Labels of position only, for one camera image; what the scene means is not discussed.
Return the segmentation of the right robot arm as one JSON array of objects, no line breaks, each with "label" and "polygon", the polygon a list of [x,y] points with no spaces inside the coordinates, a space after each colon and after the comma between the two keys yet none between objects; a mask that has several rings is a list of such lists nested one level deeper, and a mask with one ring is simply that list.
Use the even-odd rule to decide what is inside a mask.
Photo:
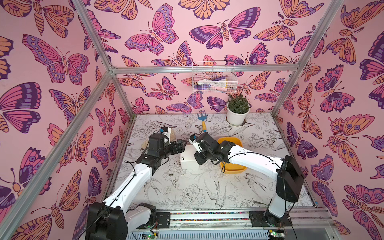
[{"label": "right robot arm", "polygon": [[207,132],[199,136],[191,135],[189,142],[196,149],[194,157],[199,165],[207,161],[214,165],[236,164],[276,182],[275,193],[262,215],[269,226],[281,225],[283,219],[289,216],[288,206],[298,202],[305,176],[294,157],[273,158],[229,141],[218,143]]}]

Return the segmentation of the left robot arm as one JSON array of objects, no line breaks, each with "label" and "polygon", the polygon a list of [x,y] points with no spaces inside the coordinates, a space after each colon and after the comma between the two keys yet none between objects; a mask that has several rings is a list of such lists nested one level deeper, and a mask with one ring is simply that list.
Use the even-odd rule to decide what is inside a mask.
[{"label": "left robot arm", "polygon": [[138,227],[154,228],[157,224],[156,207],[139,204],[129,207],[141,188],[162,165],[162,160],[185,151],[185,140],[171,141],[170,131],[157,131],[150,135],[147,147],[138,157],[133,171],[126,180],[102,203],[90,205],[86,240],[125,240]]}]

